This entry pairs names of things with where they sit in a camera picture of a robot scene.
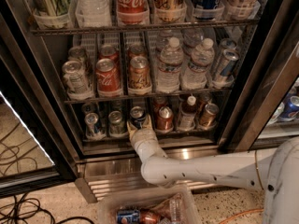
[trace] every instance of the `refrigerator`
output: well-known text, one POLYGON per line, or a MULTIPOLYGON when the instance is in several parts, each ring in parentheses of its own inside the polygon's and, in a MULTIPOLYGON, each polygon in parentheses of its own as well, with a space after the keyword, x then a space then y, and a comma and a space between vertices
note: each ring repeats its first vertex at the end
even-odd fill
MULTIPOLYGON (((260 9, 250 19, 155 23, 150 17, 145 24, 129 26, 118 25, 117 11, 112 9, 109 26, 82 28, 75 24, 61 29, 38 28, 33 0, 0 1, 1 92, 51 163, 46 168, 0 177, 1 197, 74 181, 86 201, 94 203, 115 191, 152 187, 140 174, 141 161, 128 136, 112 137, 108 132, 108 113, 113 102, 119 100, 126 105, 127 118, 133 106, 141 105, 155 125, 155 96, 166 97, 178 109, 179 96, 212 94, 220 110, 213 127, 178 131, 174 124, 169 133, 157 132, 160 146, 169 157, 177 159, 277 147, 298 135, 297 119, 268 123, 299 75, 295 0, 259 0, 260 9), (153 65, 158 32, 171 29, 182 39, 182 31, 187 28, 202 28, 215 45, 223 38, 235 39, 240 59, 232 84, 217 88, 207 83, 202 89, 159 93, 152 66, 152 90, 132 93, 127 75, 130 43, 141 42, 153 65), (68 60, 68 51, 83 46, 94 68, 98 50, 105 43, 120 51, 122 94, 105 97, 94 88, 94 96, 71 99, 62 82, 62 65, 68 60), (87 135, 81 108, 88 102, 97 103, 102 111, 105 137, 100 140, 87 135)), ((114 7, 114 0, 109 1, 114 7)), ((192 180, 179 183, 186 183, 191 189, 209 187, 192 180)))

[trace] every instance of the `white bottle cap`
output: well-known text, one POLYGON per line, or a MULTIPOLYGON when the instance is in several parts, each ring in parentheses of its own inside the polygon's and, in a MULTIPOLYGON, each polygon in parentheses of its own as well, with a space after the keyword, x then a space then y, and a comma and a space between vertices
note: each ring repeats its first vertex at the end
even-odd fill
POLYGON ((176 37, 171 37, 168 44, 172 48, 177 48, 179 46, 179 40, 176 37))
POLYGON ((211 47, 213 47, 214 42, 212 39, 206 38, 203 40, 202 44, 203 44, 204 49, 210 49, 211 47))
POLYGON ((187 104, 188 105, 195 105, 196 103, 196 98, 194 96, 189 96, 187 99, 187 104))

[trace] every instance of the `beverage cooler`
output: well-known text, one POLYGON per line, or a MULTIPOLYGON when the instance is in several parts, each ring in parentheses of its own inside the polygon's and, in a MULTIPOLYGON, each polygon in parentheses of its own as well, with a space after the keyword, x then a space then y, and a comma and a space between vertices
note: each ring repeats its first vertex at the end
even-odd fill
POLYGON ((145 122, 180 160, 299 133, 295 0, 101 0, 98 14, 86 0, 0 1, 1 92, 51 161, 0 177, 1 196, 75 181, 92 203, 152 187, 129 137, 145 122))

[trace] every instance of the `robotic arm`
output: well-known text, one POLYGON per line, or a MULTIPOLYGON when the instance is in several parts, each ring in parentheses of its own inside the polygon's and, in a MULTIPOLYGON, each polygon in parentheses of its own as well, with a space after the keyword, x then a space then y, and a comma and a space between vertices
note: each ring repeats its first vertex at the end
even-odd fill
POLYGON ((178 180, 194 180, 265 191, 263 224, 298 223, 299 137, 279 148, 176 160, 160 148, 148 124, 141 130, 128 124, 133 148, 142 161, 144 179, 165 188, 178 180))

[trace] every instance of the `orange cable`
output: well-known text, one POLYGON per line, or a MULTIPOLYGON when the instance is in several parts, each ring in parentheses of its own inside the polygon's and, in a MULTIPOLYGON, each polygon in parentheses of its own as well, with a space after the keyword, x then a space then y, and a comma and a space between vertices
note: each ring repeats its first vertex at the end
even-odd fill
POLYGON ((260 208, 260 209, 251 209, 251 210, 248 210, 248 211, 244 211, 244 212, 241 212, 241 213, 238 213, 238 214, 235 214, 231 217, 228 217, 226 218, 225 220, 223 220, 222 222, 220 222, 219 224, 226 224, 227 222, 231 221, 231 220, 234 220, 236 219, 237 217, 241 217, 245 214, 251 214, 251 213, 262 213, 263 211, 263 208, 260 208))

